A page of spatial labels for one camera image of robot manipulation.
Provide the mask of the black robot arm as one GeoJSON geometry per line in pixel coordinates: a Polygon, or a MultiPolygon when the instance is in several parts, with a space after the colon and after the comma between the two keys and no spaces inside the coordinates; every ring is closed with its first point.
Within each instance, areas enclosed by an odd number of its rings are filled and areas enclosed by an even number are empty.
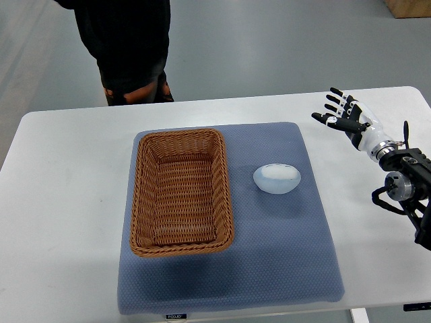
{"type": "Polygon", "coordinates": [[[372,202],[409,218],[416,244],[430,249],[430,159],[418,148],[381,149],[376,160],[387,172],[385,183],[372,193],[372,202]]]}

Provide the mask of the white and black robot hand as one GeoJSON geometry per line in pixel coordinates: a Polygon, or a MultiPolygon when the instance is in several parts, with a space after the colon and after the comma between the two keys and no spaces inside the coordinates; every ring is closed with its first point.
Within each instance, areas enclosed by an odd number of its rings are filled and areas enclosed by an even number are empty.
{"type": "Polygon", "coordinates": [[[358,151],[364,151],[375,162],[397,149],[396,142],[383,130],[374,113],[352,95],[332,87],[326,95],[327,112],[312,117],[331,129],[344,132],[358,151]]]}

